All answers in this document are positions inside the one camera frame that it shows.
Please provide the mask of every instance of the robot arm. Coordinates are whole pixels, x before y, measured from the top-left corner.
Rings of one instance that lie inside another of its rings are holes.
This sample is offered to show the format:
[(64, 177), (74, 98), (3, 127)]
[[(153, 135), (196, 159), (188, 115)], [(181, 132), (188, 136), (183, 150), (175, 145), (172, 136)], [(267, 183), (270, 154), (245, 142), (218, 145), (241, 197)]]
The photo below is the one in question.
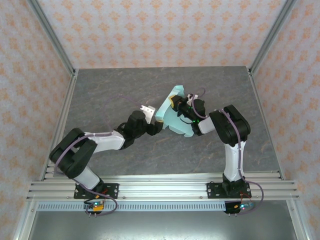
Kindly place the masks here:
[[(249, 184), (244, 181), (242, 157), (239, 164), (237, 134), (227, 117), (219, 110), (215, 110), (209, 116), (206, 116), (205, 102), (198, 99), (197, 95), (189, 94), (185, 98), (174, 95), (169, 99), (171, 107), (177, 112), (178, 117), (183, 115), (191, 120), (191, 127), (196, 135), (201, 136), (216, 130), (224, 143), (226, 159), (222, 176), (223, 182), (221, 186), (213, 189), (216, 194), (211, 196), (217, 195), (221, 198), (224, 195), (225, 198), (239, 198), (241, 192), (247, 193), (246, 189)], [(141, 106), (141, 110), (134, 111), (127, 122), (120, 124), (112, 132), (90, 133), (74, 128), (50, 153), (49, 158), (57, 164), (68, 178), (80, 183), (87, 190), (96, 193), (103, 192), (105, 189), (104, 182), (87, 166), (91, 156), (101, 151), (126, 149), (143, 134), (148, 133), (153, 136), (163, 128), (163, 122), (161, 121), (151, 123), (155, 108)], [(250, 126), (233, 105), (226, 106), (223, 110), (229, 115), (239, 131), (241, 155), (243, 155), (246, 140), (251, 131)]]
[(228, 198), (238, 198), (240, 192), (247, 193), (249, 186), (243, 179), (243, 153), (248, 135), (251, 132), (250, 125), (233, 105), (223, 108), (240, 134), (241, 158), (239, 158), (238, 137), (227, 117), (219, 110), (209, 113), (209, 116), (206, 117), (205, 102), (195, 95), (192, 104), (191, 98), (193, 96), (190, 94), (185, 98), (178, 95), (171, 96), (171, 107), (177, 112), (178, 117), (183, 115), (192, 121), (191, 127), (194, 134), (201, 136), (216, 130), (225, 147), (225, 169), (222, 176), (222, 189), (216, 189), (217, 196), (221, 197), (221, 192), (224, 192)]
[(163, 127), (163, 122), (151, 123), (155, 108), (141, 106), (141, 110), (134, 111), (127, 122), (120, 124), (112, 132), (90, 133), (79, 128), (72, 129), (51, 151), (50, 160), (56, 164), (60, 159), (58, 167), (69, 179), (101, 193), (104, 182), (87, 166), (91, 156), (101, 151), (126, 149), (144, 133), (153, 136)]

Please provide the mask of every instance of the floor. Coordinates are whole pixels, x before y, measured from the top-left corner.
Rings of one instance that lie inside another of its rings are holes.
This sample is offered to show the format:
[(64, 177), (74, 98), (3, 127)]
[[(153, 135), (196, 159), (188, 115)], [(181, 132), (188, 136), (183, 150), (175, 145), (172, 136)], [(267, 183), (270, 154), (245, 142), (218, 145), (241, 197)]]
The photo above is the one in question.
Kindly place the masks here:
[[(81, 69), (64, 134), (73, 128), (107, 132), (106, 122), (116, 128), (138, 109), (125, 99), (106, 102), (108, 98), (121, 94), (159, 108), (175, 85), (183, 85), (185, 93), (204, 87), (201, 99), (207, 113), (233, 104), (247, 119), (251, 134), (244, 151), (245, 172), (279, 169), (244, 66)], [(216, 132), (186, 138), (166, 129), (143, 135), (125, 150), (96, 153), (89, 166), (101, 176), (223, 172), (225, 148)]]
[(228, 217), (222, 211), (38, 212), (29, 240), (296, 240), (285, 201)]

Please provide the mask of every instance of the metal corner post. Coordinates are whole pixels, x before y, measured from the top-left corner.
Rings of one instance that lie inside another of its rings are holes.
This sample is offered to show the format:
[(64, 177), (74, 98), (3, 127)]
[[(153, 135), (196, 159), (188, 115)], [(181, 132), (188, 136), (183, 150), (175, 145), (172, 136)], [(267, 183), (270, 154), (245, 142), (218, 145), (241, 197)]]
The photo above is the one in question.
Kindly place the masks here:
[(291, 13), (292, 8), (294, 7), (297, 0), (287, 0), (283, 5), (282, 10), (280, 11), (279, 16), (277, 17), (276, 21), (274, 22), (273, 26), (270, 29), (270, 32), (266, 36), (258, 54), (256, 55), (252, 66), (249, 68), (250, 74), (253, 76), (255, 72), (258, 70), (262, 60), (267, 55), (268, 50), (270, 49), (272, 43), (276, 39), (281, 27), (283, 26), (284, 22), (286, 21), (287, 17)]
[[(260, 101), (260, 98), (259, 98), (259, 94), (258, 94), (258, 91), (257, 91), (257, 87), (256, 87), (256, 83), (255, 83), (255, 80), (254, 80), (254, 76), (250, 73), (249, 69), (248, 69), (248, 76), (249, 76), (249, 79), (250, 79), (250, 82), (251, 82), (251, 85), (252, 85), (252, 89), (253, 89), (256, 101), (257, 101), (258, 106), (259, 106), (259, 110), (260, 110), (260, 113), (261, 113), (261, 116), (262, 116), (262, 119), (263, 119), (263, 123), (264, 123), (265, 129), (266, 129), (266, 132), (268, 134), (270, 143), (272, 145), (272, 149), (276, 149), (275, 146), (274, 146), (273, 138), (272, 138), (272, 136), (270, 134), (268, 120), (266, 118), (266, 114), (265, 114), (264, 108), (262, 107), (262, 104), (261, 104), (261, 101)], [(277, 156), (276, 159), (277, 159), (277, 162), (278, 162), (278, 165), (279, 165), (280, 175), (281, 175), (282, 178), (284, 178), (284, 175), (285, 175), (284, 168), (283, 168), (281, 162), (279, 161), (278, 156)]]
[(56, 122), (56, 125), (54, 128), (55, 130), (54, 130), (52, 142), (51, 142), (51, 145), (50, 145), (48, 152), (46, 154), (47, 159), (46, 159), (46, 161), (42, 167), (42, 170), (41, 170), (41, 176), (39, 179), (40, 181), (44, 180), (45, 174), (47, 172), (47, 167), (51, 162), (49, 159), (50, 152), (61, 141), (61, 139), (63, 137), (66, 122), (67, 122), (68, 112), (69, 112), (69, 108), (70, 108), (70, 104), (71, 104), (71, 100), (72, 100), (72, 95), (74, 93), (74, 89), (75, 89), (75, 85), (76, 85), (76, 81), (77, 81), (78, 72), (79, 72), (79, 69), (76, 69), (74, 71), (74, 73), (71, 75), (71, 78), (69, 81), (69, 86), (66, 91), (66, 94), (65, 94), (65, 97), (64, 97), (61, 109), (60, 109), (60, 115), (59, 115), (58, 121)]
[(63, 62), (64, 67), (66, 70), (72, 75), (75, 72), (72, 63), (66, 54), (64, 48), (62, 47), (57, 35), (55, 34), (49, 20), (47, 19), (43, 9), (41, 8), (38, 0), (27, 0), (30, 7), (33, 9), (35, 15), (38, 17), (39, 22), (41, 23), (44, 31), (46, 32), (47, 36), (49, 37), (51, 43), (54, 46), (54, 49), (58, 53), (60, 59)]

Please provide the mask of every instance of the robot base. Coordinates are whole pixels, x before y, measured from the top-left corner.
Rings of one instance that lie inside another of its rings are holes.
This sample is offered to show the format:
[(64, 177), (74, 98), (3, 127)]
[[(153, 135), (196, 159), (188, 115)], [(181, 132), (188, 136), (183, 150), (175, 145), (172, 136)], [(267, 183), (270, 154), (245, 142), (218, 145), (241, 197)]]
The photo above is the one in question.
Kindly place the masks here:
[(223, 182), (209, 182), (206, 184), (206, 192), (208, 199), (239, 199), (251, 198), (251, 189), (249, 183), (242, 179), (230, 182), (224, 174)]
[[(102, 192), (103, 194), (110, 196), (114, 199), (118, 198), (118, 193), (119, 193), (119, 184), (118, 183), (104, 183), (102, 187)], [(93, 199), (95, 198), (95, 194), (92, 194), (85, 189), (83, 189), (80, 185), (75, 185), (75, 190), (74, 190), (74, 199)]]

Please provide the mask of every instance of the aluminum frame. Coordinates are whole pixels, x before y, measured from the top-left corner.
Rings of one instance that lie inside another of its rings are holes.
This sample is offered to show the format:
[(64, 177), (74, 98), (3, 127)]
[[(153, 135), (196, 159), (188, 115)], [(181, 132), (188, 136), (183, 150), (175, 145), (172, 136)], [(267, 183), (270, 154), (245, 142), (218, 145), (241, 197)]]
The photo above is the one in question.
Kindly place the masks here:
[(48, 38), (50, 39), (52, 45), (54, 46), (54, 49), (56, 50), (57, 54), (59, 55), (60, 59), (62, 60), (62, 63), (65, 67), (65, 69), (69, 72), (70, 75), (72, 75), (75, 72), (75, 69), (66, 54), (64, 48), (62, 47), (62, 44), (60, 43), (57, 35), (55, 34), (54, 29), (52, 28), (49, 20), (47, 19), (43, 9), (41, 8), (38, 0), (27, 0), (30, 7), (34, 11), (34, 14), (37, 16), (40, 24), (42, 25), (44, 31), (46, 32)]
[[(74, 199), (75, 182), (64, 176), (46, 174), (44, 181), (34, 181), (30, 186), (27, 201), (83, 201)], [(298, 200), (299, 192), (294, 181), (283, 180), (279, 172), (247, 172), (246, 179), (258, 182), (264, 190), (264, 199)], [(118, 199), (135, 201), (229, 201), (229, 198), (208, 199), (206, 184), (222, 182), (222, 173), (160, 174), (101, 176), (105, 183), (120, 184)], [(252, 199), (258, 201), (262, 193), (251, 184)]]
[(295, 3), (297, 0), (287, 0), (285, 4), (283, 5), (283, 8), (280, 11), (279, 16), (275, 20), (273, 26), (271, 27), (268, 35), (266, 36), (258, 54), (256, 55), (250, 69), (250, 73), (254, 75), (257, 71), (258, 68), (265, 58), (265, 56), (268, 53), (268, 50), (270, 49), (271, 45), (273, 44), (274, 40), (276, 39), (279, 31), (281, 30), (281, 27), (285, 23), (287, 17), (291, 13), (292, 8), (294, 7)]
[(69, 86), (68, 86), (68, 89), (67, 89), (65, 97), (64, 97), (63, 105), (61, 106), (61, 109), (60, 109), (59, 119), (58, 119), (58, 121), (55, 125), (55, 128), (54, 128), (55, 129), (54, 136), (53, 136), (50, 148), (48, 149), (48, 152), (46, 154), (47, 159), (46, 159), (45, 164), (43, 165), (42, 170), (41, 170), (41, 175), (39, 178), (40, 181), (44, 180), (45, 174), (47, 172), (47, 168), (48, 168), (49, 164), (51, 163), (51, 160), (49, 159), (50, 152), (52, 151), (52, 149), (54, 149), (56, 147), (56, 145), (63, 138), (63, 133), (64, 133), (64, 129), (65, 129), (66, 122), (67, 122), (69, 108), (70, 108), (72, 96), (74, 94), (74, 90), (75, 90), (75, 86), (76, 86), (78, 72), (79, 72), (79, 69), (76, 69), (70, 78)]
[(36, 217), (38, 204), (38, 201), (29, 201), (25, 203), (13, 240), (29, 239), (32, 226)]
[(312, 231), (307, 222), (306, 210), (302, 201), (286, 201), (289, 213), (292, 219), (294, 231), (298, 240), (313, 240), (316, 236), (312, 235)]

